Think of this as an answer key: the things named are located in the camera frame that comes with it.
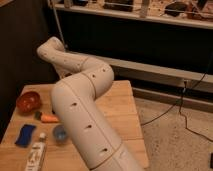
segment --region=white bottle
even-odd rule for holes
[[[41,170],[44,160],[44,154],[46,149],[45,144],[46,134],[41,133],[39,135],[39,141],[35,142],[30,150],[30,154],[27,159],[27,165],[25,171],[39,171]]]

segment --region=gray carpet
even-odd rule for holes
[[[141,122],[166,111],[170,105],[135,98]],[[213,113],[187,108],[188,127],[213,139]],[[210,154],[213,143],[185,129],[185,118],[178,107],[160,119],[142,127],[150,167],[146,171],[213,171]]]

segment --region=robot arm segment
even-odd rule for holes
[[[113,71],[103,61],[64,51],[57,38],[38,48],[39,56],[76,74],[55,84],[52,106],[82,159],[93,171],[142,171],[94,100],[112,85]]]

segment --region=carrot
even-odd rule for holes
[[[42,113],[41,122],[43,122],[43,123],[58,123],[59,120],[55,115]]]

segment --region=black cable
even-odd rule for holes
[[[145,125],[150,124],[151,122],[154,122],[155,120],[161,118],[162,116],[164,116],[165,114],[167,114],[170,110],[172,110],[172,108],[175,107],[178,104],[179,101],[180,101],[180,99],[176,100],[176,102],[173,105],[171,105],[164,113],[162,113],[161,115],[157,116],[154,119],[151,119],[148,122],[142,123],[141,126],[145,126]]]
[[[187,83],[185,82],[184,85],[185,85],[185,86],[184,86],[184,91],[186,91],[186,90],[187,90]],[[179,114],[180,114],[180,116],[183,116],[184,119],[185,119],[185,129],[186,129],[187,131],[193,133],[193,134],[196,134],[196,135],[198,135],[198,136],[204,138],[205,140],[208,140],[208,141],[210,141],[210,142],[213,142],[213,140],[212,140],[211,138],[209,138],[209,137],[207,137],[207,136],[205,136],[205,135],[203,135],[203,134],[200,134],[200,133],[198,133],[198,132],[195,132],[195,131],[193,131],[193,130],[191,130],[191,129],[188,128],[188,118],[187,118],[187,116],[186,116],[185,114],[182,113],[184,91],[182,92],[181,98],[180,98],[181,101],[180,101],[180,106],[179,106]]]
[[[190,88],[191,90],[195,89],[195,88],[203,81],[203,79],[205,78],[205,76],[206,76],[207,73],[209,72],[209,69],[210,69],[210,67],[211,67],[212,61],[213,61],[213,52],[212,52],[212,54],[211,54],[211,56],[210,56],[210,59],[209,59],[209,62],[208,62],[208,65],[207,65],[207,68],[206,68],[205,73],[203,74],[203,76],[201,77],[201,79],[200,79],[199,81],[197,81],[197,82]],[[154,122],[155,120],[161,118],[162,116],[166,115],[171,109],[173,109],[179,102],[181,102],[181,101],[183,100],[183,97],[184,97],[184,95],[186,94],[186,90],[187,90],[186,87],[184,87],[184,90],[183,90],[183,92],[181,93],[180,98],[179,98],[178,100],[176,100],[175,103],[172,104],[164,113],[162,113],[161,115],[157,116],[157,117],[154,118],[154,119],[151,119],[150,121],[147,121],[147,122],[145,122],[145,123],[141,123],[141,126],[148,125],[148,124]]]

